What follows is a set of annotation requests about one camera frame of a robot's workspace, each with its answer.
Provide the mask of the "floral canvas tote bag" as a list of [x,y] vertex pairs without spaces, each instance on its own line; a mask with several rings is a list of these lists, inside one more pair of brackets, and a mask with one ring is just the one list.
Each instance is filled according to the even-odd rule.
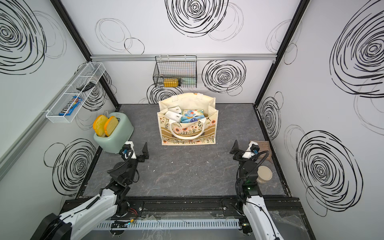
[[[177,123],[168,119],[168,108],[204,110],[205,118],[193,123]],[[159,102],[158,125],[163,146],[214,145],[216,143],[219,111],[216,98],[200,93],[175,95]]]

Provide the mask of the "floral tissue pack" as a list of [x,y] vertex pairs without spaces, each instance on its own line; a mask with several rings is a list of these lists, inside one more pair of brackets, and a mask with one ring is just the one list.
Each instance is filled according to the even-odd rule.
[[168,111],[176,113],[176,114],[182,114],[182,109],[179,106],[168,108]]
[[182,110],[181,123],[193,123],[204,118],[204,110]]

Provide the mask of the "green white tissue pack under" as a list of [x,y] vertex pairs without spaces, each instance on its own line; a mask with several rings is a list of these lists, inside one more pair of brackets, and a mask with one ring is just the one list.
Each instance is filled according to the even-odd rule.
[[172,111],[167,111],[165,113],[165,116],[170,120],[173,120],[177,123],[180,123],[183,115],[181,115],[179,113],[172,112]]

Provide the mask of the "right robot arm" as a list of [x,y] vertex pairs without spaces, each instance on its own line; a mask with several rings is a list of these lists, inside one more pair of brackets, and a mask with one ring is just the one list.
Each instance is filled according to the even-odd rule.
[[282,240],[283,236],[267,210],[257,181],[259,168],[268,158],[269,151],[262,151],[254,141],[244,151],[236,140],[230,154],[239,163],[235,181],[237,203],[234,208],[245,218],[240,222],[240,230],[245,235],[254,235],[256,240]]

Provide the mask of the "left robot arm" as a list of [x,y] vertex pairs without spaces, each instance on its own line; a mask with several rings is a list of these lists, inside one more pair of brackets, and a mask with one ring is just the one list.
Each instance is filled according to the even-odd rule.
[[148,143],[144,144],[141,155],[136,155],[133,142],[126,142],[119,155],[123,159],[107,173],[110,183],[99,194],[61,215],[49,214],[39,224],[32,240],[80,240],[108,218],[123,217],[132,213],[136,219],[137,210],[130,207],[127,193],[130,185],[139,176],[138,163],[150,158]]

